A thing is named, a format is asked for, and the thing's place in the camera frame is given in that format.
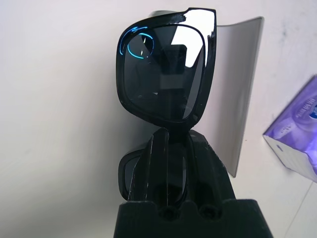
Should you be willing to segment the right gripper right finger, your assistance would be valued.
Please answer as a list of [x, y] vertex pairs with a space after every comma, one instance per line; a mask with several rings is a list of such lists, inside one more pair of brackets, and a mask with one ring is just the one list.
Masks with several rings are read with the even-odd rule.
[[223, 202], [235, 199], [227, 170], [206, 138], [190, 131], [194, 149], [195, 201]]

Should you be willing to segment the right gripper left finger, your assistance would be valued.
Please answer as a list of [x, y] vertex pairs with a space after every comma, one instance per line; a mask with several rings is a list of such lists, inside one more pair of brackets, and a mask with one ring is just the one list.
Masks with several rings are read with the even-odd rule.
[[165, 128], [149, 139], [133, 170], [129, 201], [168, 200], [168, 141], [169, 132]]

